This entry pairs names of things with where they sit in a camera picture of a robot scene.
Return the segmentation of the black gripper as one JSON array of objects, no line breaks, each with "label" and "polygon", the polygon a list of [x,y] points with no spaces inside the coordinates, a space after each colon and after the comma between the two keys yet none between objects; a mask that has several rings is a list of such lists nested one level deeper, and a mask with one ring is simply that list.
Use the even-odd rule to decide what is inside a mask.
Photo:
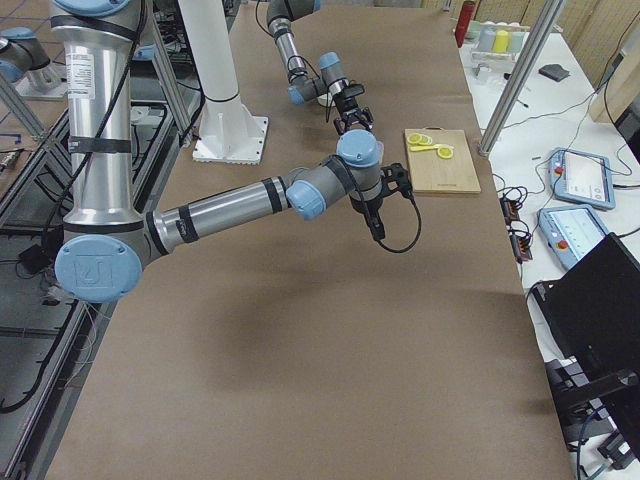
[{"label": "black gripper", "polygon": [[365,191],[360,188],[363,200],[354,190],[350,195],[350,202],[355,210],[379,210],[384,199],[400,193],[405,199],[411,199],[411,181],[409,172],[398,162],[380,167],[380,181],[371,189]]},{"label": "black gripper", "polygon": [[374,125],[373,115],[368,107],[361,108],[356,97],[364,94],[362,84],[350,84],[333,96],[339,117],[333,123],[337,131],[349,131],[354,125],[360,125],[371,131]]}]

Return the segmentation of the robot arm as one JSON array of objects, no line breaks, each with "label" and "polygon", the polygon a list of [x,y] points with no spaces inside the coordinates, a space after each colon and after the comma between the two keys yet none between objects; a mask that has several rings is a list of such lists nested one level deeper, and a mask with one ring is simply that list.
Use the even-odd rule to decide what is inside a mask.
[{"label": "robot arm", "polygon": [[153,53],[166,99],[180,98],[152,4],[51,3],[51,27],[66,55],[72,175],[65,193],[73,200],[54,270],[71,296],[115,302],[136,287],[147,265],[179,245],[289,209],[311,220],[343,198],[364,217],[374,241],[384,240],[380,208],[395,193],[412,197],[409,175],[399,164],[382,164],[372,116],[357,103],[363,87],[347,79],[339,57],[324,54],[313,76],[298,54],[291,25],[319,7],[316,1],[273,1],[266,29],[286,68],[291,100],[302,104],[327,95],[336,105],[335,152],[316,167],[160,211],[172,164],[154,158],[150,172],[135,181],[131,139],[130,67],[137,51]]},{"label": "robot arm", "polygon": [[288,0],[270,1],[267,8],[266,27],[287,73],[289,98],[293,104],[300,105],[325,95],[326,108],[334,104],[338,111],[333,124],[339,135],[354,125],[371,131],[374,125],[371,111],[368,107],[361,108],[357,102],[365,88],[347,78],[339,56],[335,52],[323,54],[319,59],[320,72],[317,72],[295,45],[292,23],[320,8],[320,1]]}]

